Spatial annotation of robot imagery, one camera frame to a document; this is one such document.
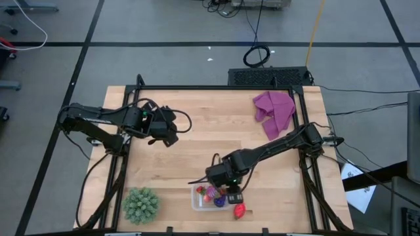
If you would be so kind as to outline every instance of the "plastic container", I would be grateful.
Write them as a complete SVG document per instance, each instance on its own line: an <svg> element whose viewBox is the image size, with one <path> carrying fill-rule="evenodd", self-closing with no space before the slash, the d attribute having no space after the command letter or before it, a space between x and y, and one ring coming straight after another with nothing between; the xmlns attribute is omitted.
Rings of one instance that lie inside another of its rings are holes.
<svg viewBox="0 0 420 236"><path fill-rule="evenodd" d="M216 211L216 210L229 210L232 208L232 205L226 200L223 207L217 207L213 200L206 203L203 199L203 195L197 193L197 188L203 186L208 187L210 184L194 184L191 188L191 207L196 211Z"/></svg>

